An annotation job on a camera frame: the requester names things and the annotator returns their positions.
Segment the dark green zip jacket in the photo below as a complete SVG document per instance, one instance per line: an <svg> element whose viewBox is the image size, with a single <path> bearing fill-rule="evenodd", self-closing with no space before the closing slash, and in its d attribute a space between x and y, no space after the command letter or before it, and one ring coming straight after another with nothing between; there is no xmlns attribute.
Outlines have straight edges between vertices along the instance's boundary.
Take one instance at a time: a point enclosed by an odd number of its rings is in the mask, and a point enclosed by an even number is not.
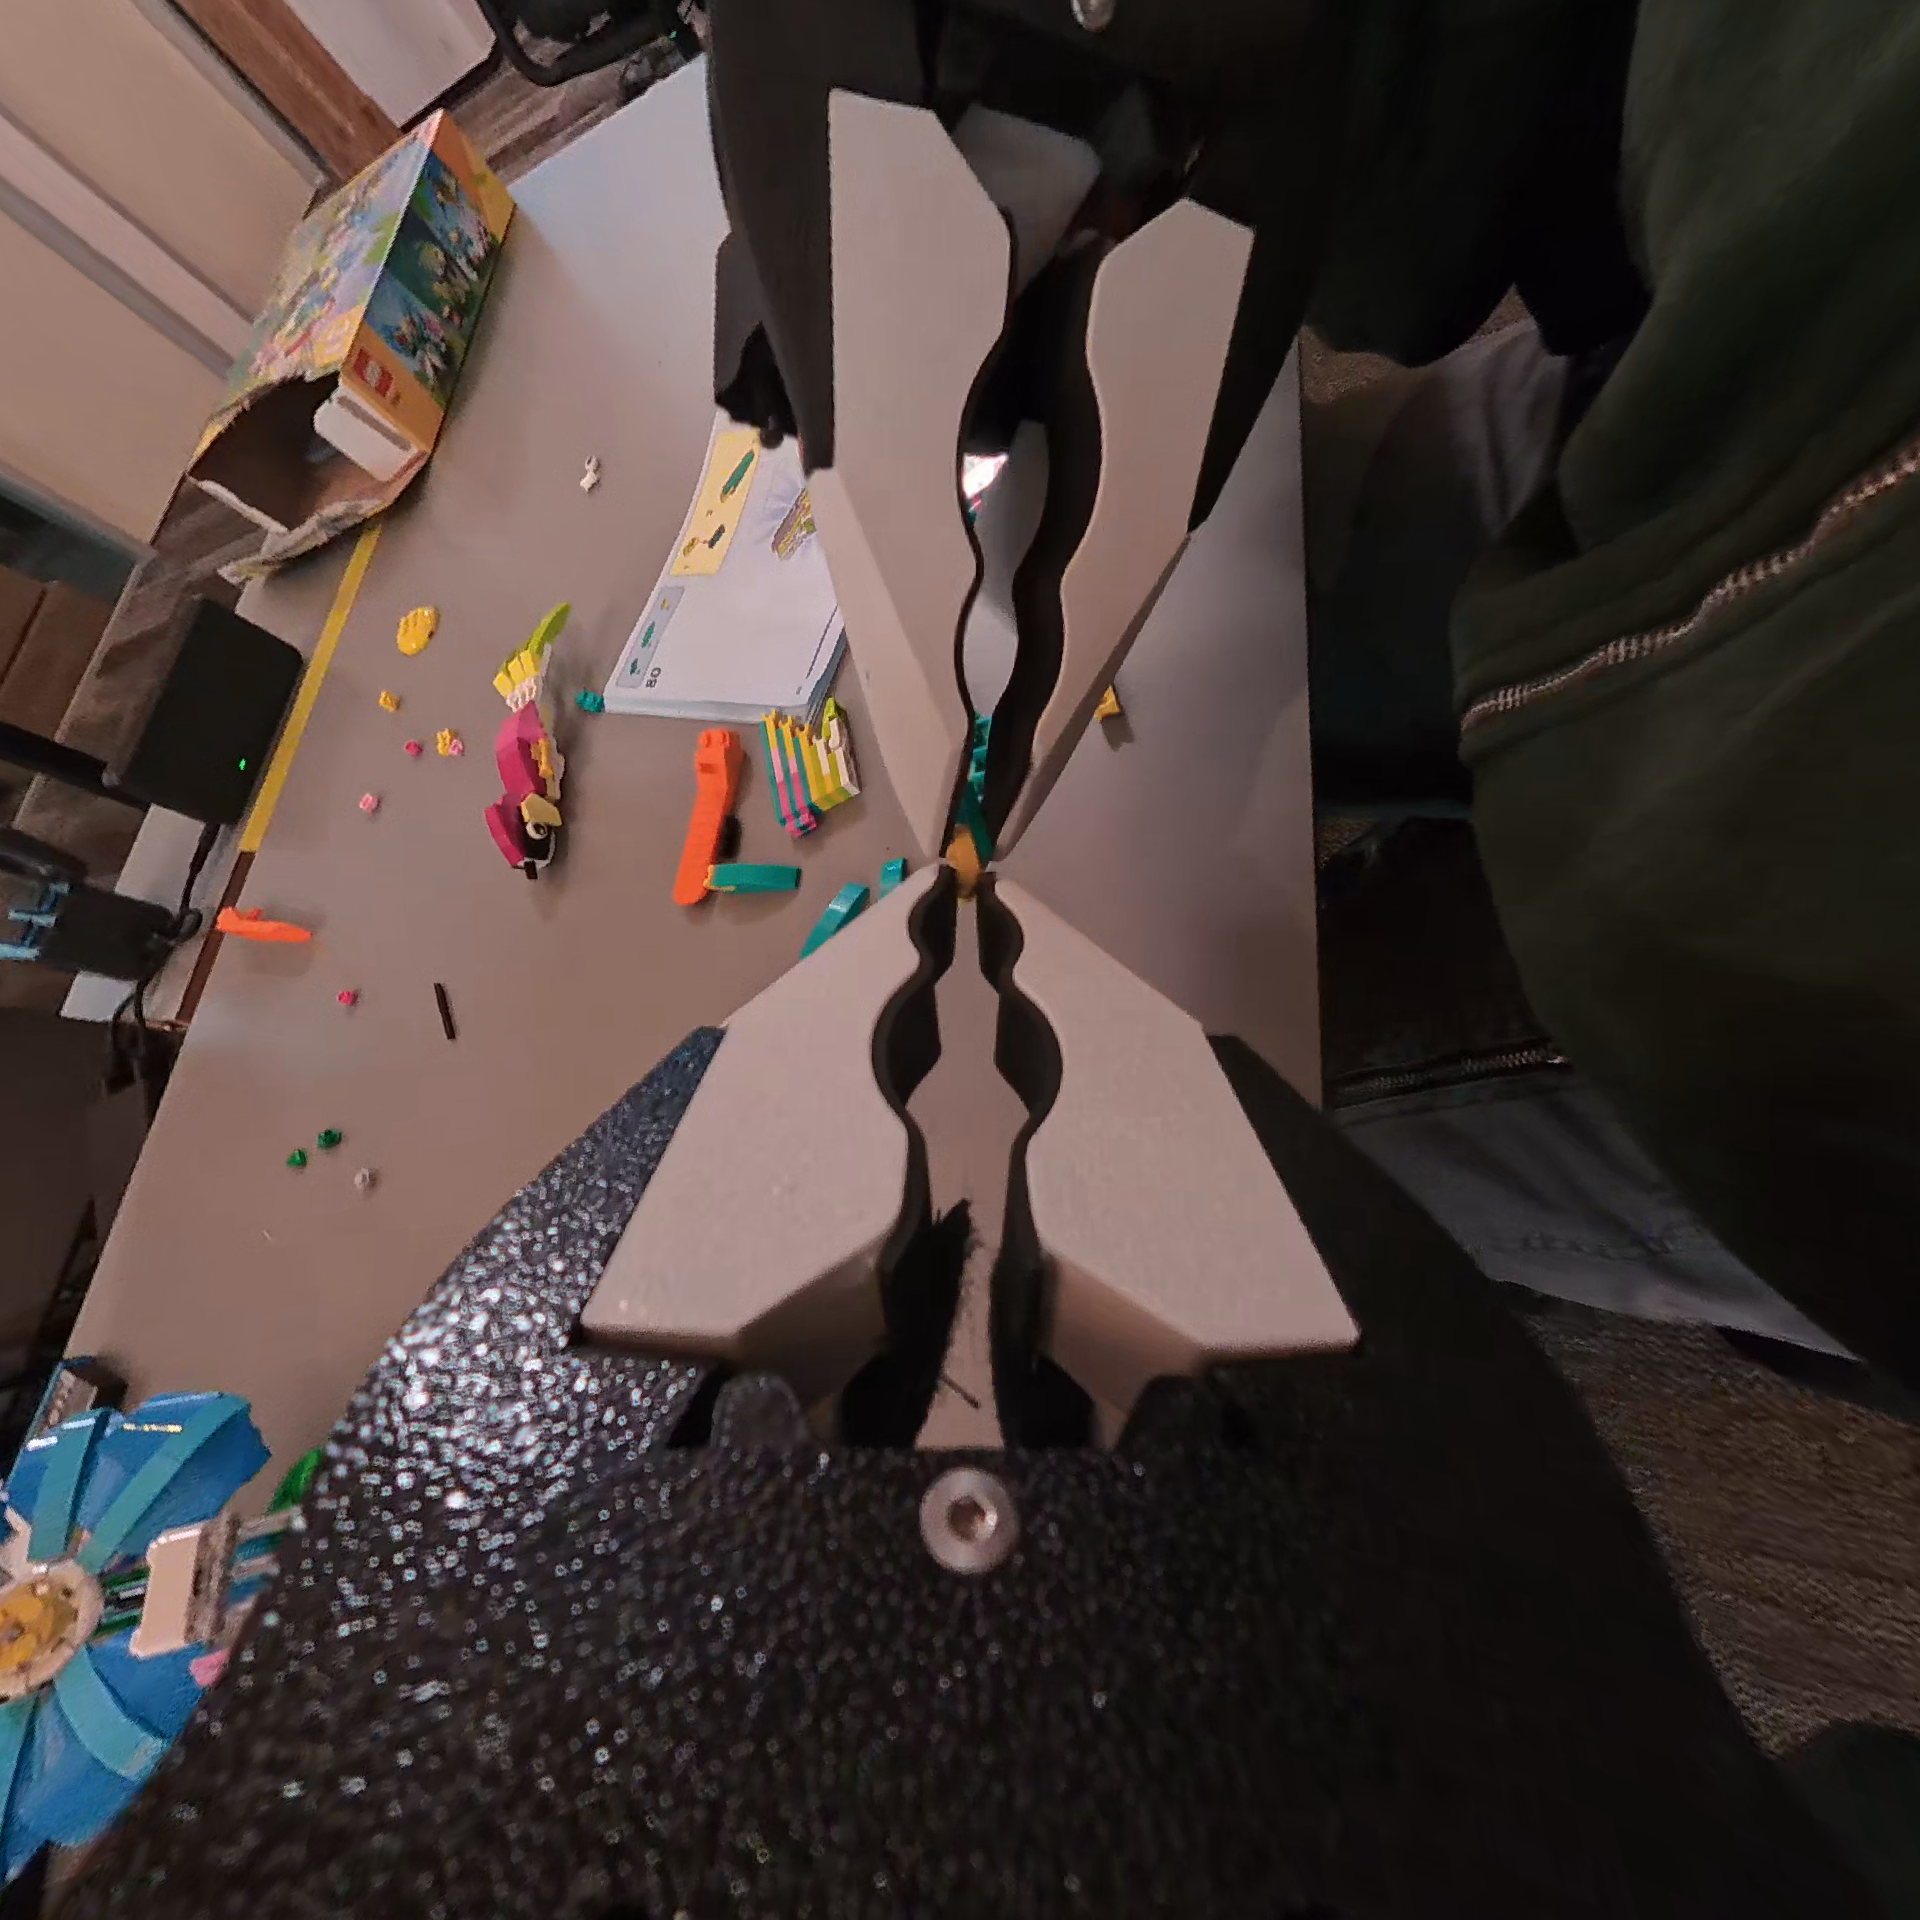
<svg viewBox="0 0 1920 1920"><path fill-rule="evenodd" d="M1645 2L1646 311L1455 603L1528 994L1707 1230L1918 1388L1918 2Z"/></svg>

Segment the blue lego flower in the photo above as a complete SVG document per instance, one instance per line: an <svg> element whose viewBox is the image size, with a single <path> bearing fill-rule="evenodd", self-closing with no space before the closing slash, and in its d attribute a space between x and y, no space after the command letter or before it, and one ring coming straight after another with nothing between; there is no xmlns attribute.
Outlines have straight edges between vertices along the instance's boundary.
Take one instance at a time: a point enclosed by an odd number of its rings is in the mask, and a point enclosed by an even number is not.
<svg viewBox="0 0 1920 1920"><path fill-rule="evenodd" d="M233 1498L267 1471L252 1407L222 1392L133 1410L77 1401L56 1372L5 1478L5 1897L40 1892L155 1774L252 1608L322 1467L306 1451L261 1516Z"/></svg>

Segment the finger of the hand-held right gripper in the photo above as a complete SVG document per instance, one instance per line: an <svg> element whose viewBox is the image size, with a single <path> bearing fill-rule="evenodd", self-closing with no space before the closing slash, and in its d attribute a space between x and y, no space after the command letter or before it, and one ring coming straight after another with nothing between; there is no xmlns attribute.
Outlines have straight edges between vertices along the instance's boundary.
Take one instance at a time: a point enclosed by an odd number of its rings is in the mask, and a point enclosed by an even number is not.
<svg viewBox="0 0 1920 1920"><path fill-rule="evenodd" d="M1178 198L1075 261L1045 396L1045 488L1013 566L1013 668L993 707L995 855L1034 826L1186 553L1252 228Z"/></svg>
<svg viewBox="0 0 1920 1920"><path fill-rule="evenodd" d="M933 108L828 91L832 458L807 479L867 728L925 856L949 838L982 558L965 425L1013 233Z"/></svg>

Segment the striped lego wing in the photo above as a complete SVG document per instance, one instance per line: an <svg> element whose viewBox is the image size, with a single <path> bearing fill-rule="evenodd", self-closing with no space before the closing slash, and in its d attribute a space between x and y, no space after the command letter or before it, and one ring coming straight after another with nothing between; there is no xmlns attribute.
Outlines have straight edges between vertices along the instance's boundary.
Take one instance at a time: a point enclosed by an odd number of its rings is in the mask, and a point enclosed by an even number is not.
<svg viewBox="0 0 1920 1920"><path fill-rule="evenodd" d="M766 712L762 760L781 829L791 838L817 831L827 816L862 797L847 707L827 697L815 721Z"/></svg>

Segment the teal and yellow lego piece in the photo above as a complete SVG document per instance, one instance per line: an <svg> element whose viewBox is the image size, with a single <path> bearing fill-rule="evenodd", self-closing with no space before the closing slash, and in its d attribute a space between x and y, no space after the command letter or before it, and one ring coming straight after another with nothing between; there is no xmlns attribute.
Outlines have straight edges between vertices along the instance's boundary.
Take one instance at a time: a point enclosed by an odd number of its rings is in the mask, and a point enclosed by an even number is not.
<svg viewBox="0 0 1920 1920"><path fill-rule="evenodd" d="M947 865L957 872L965 898L976 897L979 877L995 856L995 836L984 811L993 716L976 712L965 779L957 791L952 829L947 838Z"/></svg>

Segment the black office chair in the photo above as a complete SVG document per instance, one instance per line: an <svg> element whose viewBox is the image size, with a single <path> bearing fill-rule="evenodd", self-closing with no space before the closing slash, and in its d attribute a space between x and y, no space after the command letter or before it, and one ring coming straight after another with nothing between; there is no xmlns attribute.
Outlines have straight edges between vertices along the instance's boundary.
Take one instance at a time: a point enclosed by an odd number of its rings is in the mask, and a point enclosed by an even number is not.
<svg viewBox="0 0 1920 1920"><path fill-rule="evenodd" d="M710 45L712 2L474 2L495 54L538 89L625 66L666 41L696 60Z"/></svg>

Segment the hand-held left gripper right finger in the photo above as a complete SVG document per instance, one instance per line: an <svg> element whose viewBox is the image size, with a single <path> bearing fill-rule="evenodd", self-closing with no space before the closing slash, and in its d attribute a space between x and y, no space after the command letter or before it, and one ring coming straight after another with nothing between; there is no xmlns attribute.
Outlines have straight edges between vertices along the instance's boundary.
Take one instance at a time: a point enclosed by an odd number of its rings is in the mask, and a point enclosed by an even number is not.
<svg viewBox="0 0 1920 1920"><path fill-rule="evenodd" d="M1017 883L976 905L1024 1110L988 1308L1002 1439L1087 1445L1161 1379L1356 1349L1204 1026Z"/></svg>

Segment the pink lego parrot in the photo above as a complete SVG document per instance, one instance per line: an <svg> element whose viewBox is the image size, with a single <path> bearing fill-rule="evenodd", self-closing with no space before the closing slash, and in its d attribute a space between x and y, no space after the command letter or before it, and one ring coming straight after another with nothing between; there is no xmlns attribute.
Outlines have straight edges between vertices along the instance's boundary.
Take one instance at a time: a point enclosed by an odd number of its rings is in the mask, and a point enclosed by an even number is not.
<svg viewBox="0 0 1920 1920"><path fill-rule="evenodd" d="M484 829L508 868L531 883L552 865L565 836L565 752L551 668L568 617L570 603L544 614L535 631L494 674L508 716L494 744L499 792L484 808Z"/></svg>

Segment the orange brick separator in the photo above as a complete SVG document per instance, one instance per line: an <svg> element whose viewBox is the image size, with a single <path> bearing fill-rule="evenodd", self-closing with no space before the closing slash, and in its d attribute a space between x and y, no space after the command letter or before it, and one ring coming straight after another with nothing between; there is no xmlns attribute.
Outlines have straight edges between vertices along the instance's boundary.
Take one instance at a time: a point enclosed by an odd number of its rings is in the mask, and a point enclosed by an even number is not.
<svg viewBox="0 0 1920 1920"><path fill-rule="evenodd" d="M729 823L744 779L744 744L735 728L703 728L696 744L696 804L684 829L684 855L672 875L672 902L710 898L712 868L727 865Z"/></svg>

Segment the black device with green light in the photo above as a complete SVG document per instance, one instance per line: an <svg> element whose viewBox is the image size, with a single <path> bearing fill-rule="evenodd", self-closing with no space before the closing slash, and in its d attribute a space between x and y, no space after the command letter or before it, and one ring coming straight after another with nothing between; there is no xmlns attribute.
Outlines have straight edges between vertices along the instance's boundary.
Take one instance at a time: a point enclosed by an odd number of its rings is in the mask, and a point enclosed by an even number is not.
<svg viewBox="0 0 1920 1920"><path fill-rule="evenodd" d="M306 654L206 594L164 631L164 676L103 786L135 808L239 829L306 679Z"/></svg>

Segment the yellow tape strip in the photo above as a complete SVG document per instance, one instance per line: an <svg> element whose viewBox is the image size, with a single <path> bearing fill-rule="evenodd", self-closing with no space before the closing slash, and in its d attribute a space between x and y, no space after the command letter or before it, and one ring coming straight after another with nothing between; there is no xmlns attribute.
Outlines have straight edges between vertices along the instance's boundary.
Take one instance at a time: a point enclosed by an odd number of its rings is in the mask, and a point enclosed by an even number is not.
<svg viewBox="0 0 1920 1920"><path fill-rule="evenodd" d="M267 847L267 836L273 829L273 817L275 817L275 804L288 791L288 779L290 779L290 768L297 760L297 752L303 752L303 740L306 740L306 728L312 721L312 712L318 705L318 694L322 694L322 685L329 676L329 666L338 660L338 649L349 634L349 621L358 604L358 594L360 594L360 585L369 576L369 566L372 566L372 555L378 550L378 537L383 537L383 516L376 516L353 543L350 555L349 555L349 566L338 582L338 592L333 592L333 603L322 617L322 631L317 636L317 649L306 662L306 674L303 674L303 685L297 685L297 694L290 700L290 712L283 718L283 728L281 728L281 740L275 740L275 752L267 766L267 775L258 784L258 792L252 800L252 811L239 831L239 856L257 856L261 847Z"/></svg>

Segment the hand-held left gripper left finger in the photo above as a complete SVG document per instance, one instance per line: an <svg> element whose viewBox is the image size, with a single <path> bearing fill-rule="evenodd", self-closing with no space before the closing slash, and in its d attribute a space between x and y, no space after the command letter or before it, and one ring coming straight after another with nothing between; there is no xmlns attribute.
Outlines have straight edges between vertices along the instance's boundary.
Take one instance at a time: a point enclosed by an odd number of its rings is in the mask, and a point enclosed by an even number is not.
<svg viewBox="0 0 1920 1920"><path fill-rule="evenodd" d="M729 1368L865 1368L927 1210L907 1100L939 1064L957 875L915 872L744 1002L616 1239L582 1333Z"/></svg>

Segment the lego instruction booklet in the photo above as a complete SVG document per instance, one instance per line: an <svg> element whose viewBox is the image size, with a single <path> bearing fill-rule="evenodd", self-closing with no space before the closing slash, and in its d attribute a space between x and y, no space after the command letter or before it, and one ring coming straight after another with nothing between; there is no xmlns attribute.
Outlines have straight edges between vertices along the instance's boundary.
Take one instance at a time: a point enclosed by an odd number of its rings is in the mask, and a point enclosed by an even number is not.
<svg viewBox="0 0 1920 1920"><path fill-rule="evenodd" d="M703 480L604 692L612 716L817 721L847 654L797 444L712 419Z"/></svg>

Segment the colourful lego set box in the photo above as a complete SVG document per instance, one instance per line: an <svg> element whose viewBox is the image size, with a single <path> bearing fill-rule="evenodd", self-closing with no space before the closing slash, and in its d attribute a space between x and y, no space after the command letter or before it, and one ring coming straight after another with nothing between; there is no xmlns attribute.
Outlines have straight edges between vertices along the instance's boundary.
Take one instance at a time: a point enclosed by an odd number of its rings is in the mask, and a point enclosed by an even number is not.
<svg viewBox="0 0 1920 1920"><path fill-rule="evenodd" d="M385 512L428 465L513 194L448 108L290 233L187 480L252 520L220 574L267 582Z"/></svg>

